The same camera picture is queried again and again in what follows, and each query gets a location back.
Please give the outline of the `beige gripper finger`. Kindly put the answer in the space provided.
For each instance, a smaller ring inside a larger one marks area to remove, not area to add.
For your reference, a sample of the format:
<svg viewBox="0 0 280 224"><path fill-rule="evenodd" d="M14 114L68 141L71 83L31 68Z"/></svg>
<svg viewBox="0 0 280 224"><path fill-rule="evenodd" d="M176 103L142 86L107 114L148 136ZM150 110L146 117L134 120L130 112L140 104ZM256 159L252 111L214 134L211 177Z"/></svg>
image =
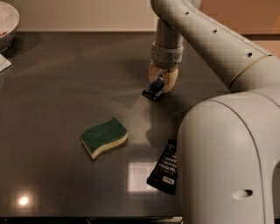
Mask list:
<svg viewBox="0 0 280 224"><path fill-rule="evenodd" d="M178 69L173 69L173 70L164 70L162 74L162 78L164 80L164 90L163 92L169 93L170 91L173 90L177 78L178 78L179 70Z"/></svg>
<svg viewBox="0 0 280 224"><path fill-rule="evenodd" d="M158 78L158 73L160 72L161 68L158 67L153 60L150 61L148 67L148 81L149 83L154 82Z"/></svg>

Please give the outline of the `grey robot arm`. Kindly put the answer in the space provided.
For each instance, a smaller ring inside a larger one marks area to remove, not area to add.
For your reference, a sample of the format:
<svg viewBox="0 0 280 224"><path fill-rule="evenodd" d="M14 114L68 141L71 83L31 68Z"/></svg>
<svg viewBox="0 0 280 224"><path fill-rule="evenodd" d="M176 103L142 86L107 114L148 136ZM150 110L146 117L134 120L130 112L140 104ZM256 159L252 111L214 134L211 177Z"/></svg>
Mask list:
<svg viewBox="0 0 280 224"><path fill-rule="evenodd" d="M279 59L200 11L201 0L150 0L158 17L149 79L165 91L187 41L229 92L205 100L178 129L184 224L274 224L279 165Z"/></svg>

